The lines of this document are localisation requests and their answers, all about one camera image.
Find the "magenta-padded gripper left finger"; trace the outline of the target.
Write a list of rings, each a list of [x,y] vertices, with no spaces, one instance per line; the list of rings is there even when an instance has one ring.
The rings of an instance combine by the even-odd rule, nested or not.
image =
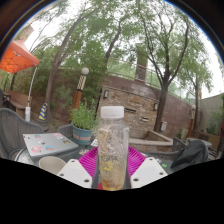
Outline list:
[[[97,159],[97,148],[93,148],[79,159],[70,159],[58,176],[83,188],[96,189],[99,174]]]

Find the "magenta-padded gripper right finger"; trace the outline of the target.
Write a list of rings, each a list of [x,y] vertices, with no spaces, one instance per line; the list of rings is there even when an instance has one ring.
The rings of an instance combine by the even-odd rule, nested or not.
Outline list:
[[[133,147],[129,148],[127,167],[132,189],[141,188],[167,176],[154,157],[145,157]]]

